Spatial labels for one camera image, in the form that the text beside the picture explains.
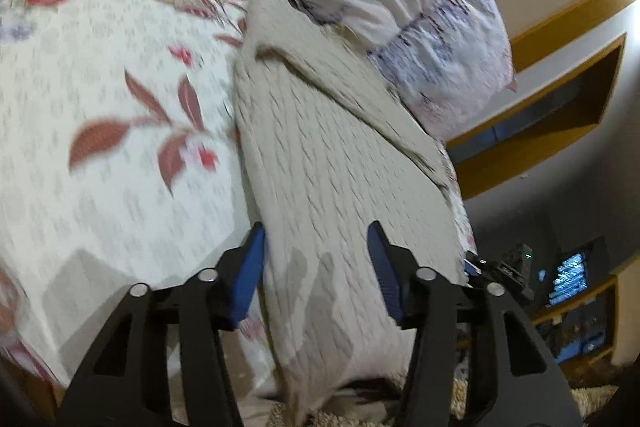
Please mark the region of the pink patterned pillow right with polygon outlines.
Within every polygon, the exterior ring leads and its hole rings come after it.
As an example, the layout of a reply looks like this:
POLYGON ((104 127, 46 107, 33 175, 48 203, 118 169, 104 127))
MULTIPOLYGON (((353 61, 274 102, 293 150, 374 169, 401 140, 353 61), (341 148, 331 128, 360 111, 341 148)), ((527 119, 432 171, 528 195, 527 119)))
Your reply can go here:
POLYGON ((449 140, 514 81, 495 0, 299 0, 350 29, 431 135, 449 140))

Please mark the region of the wooden desk shelf unit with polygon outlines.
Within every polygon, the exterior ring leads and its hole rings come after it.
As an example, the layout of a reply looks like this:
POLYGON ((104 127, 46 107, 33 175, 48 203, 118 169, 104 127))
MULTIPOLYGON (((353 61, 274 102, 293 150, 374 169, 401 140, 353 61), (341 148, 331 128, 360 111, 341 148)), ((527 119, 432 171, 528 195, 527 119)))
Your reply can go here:
POLYGON ((546 306, 532 323, 559 364, 592 364, 612 355, 618 323, 617 277, 613 274, 576 295, 546 306))

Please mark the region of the floral bed sheet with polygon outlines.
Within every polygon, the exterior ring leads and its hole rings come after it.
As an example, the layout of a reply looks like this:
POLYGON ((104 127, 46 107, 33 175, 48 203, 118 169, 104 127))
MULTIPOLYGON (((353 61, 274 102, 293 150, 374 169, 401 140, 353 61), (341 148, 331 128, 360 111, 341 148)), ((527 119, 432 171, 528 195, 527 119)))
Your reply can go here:
MULTIPOLYGON (((179 286, 262 223, 234 108, 249 3, 1 0, 1 346, 64 392, 132 285, 179 286)), ((285 401, 267 251, 220 334, 242 425, 285 401)), ((171 426, 192 426, 175 325, 166 346, 171 426)))

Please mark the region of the beige knitted sweater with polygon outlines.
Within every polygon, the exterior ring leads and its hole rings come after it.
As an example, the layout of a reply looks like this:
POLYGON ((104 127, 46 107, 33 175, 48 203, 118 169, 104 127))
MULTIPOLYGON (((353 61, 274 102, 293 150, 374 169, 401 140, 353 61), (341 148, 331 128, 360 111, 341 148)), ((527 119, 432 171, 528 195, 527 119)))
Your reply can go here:
POLYGON ((300 426, 339 387, 407 372, 414 335, 386 311, 369 225, 458 284, 463 249, 436 142, 348 40, 288 0, 250 0, 233 76, 285 421, 300 426))

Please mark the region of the glowing computer monitor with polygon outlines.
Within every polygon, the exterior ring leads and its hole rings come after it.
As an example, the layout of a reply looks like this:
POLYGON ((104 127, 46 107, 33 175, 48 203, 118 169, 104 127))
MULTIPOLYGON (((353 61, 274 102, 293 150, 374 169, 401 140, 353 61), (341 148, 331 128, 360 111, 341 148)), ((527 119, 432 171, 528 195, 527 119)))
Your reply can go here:
POLYGON ((608 274, 610 259, 603 236, 556 256, 544 282, 541 306, 552 307, 585 291, 608 274))

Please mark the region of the wooden wall shelf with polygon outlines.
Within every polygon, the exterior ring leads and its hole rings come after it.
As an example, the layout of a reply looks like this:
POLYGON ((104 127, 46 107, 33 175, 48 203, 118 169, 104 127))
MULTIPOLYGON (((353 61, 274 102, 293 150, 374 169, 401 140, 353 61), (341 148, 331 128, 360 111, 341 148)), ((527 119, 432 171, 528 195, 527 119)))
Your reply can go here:
POLYGON ((639 0, 577 0, 512 42, 518 92, 502 92, 449 143, 462 147, 561 92, 561 108, 457 165, 464 201, 541 198, 588 169, 639 87, 639 0))

